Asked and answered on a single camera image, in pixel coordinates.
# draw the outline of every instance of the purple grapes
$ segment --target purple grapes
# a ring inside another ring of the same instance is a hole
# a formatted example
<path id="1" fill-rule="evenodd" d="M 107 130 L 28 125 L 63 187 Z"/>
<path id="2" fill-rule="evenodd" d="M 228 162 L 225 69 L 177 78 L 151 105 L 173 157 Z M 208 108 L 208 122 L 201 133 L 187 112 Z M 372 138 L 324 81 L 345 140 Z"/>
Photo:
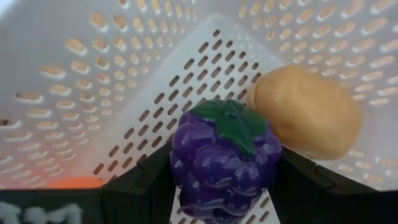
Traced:
<path id="1" fill-rule="evenodd" d="M 172 139 L 182 210 L 205 223 L 236 223 L 272 184 L 281 146 L 268 122 L 237 101 L 184 113 Z"/>

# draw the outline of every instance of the white plastic basket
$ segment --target white plastic basket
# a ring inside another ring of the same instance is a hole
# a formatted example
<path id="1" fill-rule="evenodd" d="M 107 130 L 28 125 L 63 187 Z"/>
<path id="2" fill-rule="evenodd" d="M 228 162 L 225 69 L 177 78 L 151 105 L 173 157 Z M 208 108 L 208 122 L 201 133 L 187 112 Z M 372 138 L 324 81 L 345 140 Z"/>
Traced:
<path id="1" fill-rule="evenodd" d="M 0 1 L 0 187 L 109 180 L 165 144 L 200 100 L 244 101 L 262 73 L 299 63 L 366 113 L 349 155 L 320 164 L 398 189 L 396 3 Z M 267 202 L 243 223 L 278 223 Z M 176 200 L 171 222 L 191 220 Z"/>

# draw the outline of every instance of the toy food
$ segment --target toy food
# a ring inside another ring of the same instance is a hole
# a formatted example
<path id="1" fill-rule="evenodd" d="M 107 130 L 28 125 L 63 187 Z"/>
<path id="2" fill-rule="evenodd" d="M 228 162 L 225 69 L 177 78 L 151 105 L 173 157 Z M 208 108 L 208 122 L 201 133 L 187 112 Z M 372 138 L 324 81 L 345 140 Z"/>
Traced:
<path id="1" fill-rule="evenodd" d="M 339 84 L 300 65 L 261 77 L 249 105 L 270 120 L 284 146 L 314 159 L 343 157 L 363 125 L 361 108 Z"/>
<path id="2" fill-rule="evenodd" d="M 240 221 L 272 183 L 281 153 L 267 120 L 234 100 L 184 113 L 172 145 L 181 208 L 205 223 Z"/>

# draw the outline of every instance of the orange object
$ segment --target orange object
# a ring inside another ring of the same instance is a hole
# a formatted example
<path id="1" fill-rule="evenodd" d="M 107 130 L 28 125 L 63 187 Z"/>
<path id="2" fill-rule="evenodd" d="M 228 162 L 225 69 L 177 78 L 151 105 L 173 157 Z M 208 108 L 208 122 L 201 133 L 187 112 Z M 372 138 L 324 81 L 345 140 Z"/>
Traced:
<path id="1" fill-rule="evenodd" d="M 105 181 L 98 177 L 69 177 L 56 180 L 46 187 L 49 189 L 95 189 L 104 184 Z"/>

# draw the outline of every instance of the potato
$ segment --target potato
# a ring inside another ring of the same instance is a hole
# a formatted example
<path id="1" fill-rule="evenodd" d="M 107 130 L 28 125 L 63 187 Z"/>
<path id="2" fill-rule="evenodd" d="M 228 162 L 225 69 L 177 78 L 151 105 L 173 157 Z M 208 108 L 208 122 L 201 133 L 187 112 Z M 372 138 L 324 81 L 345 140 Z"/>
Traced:
<path id="1" fill-rule="evenodd" d="M 281 143 L 314 159 L 343 157 L 363 125 L 363 112 L 332 80 L 288 65 L 262 76 L 249 105 L 266 116 Z"/>

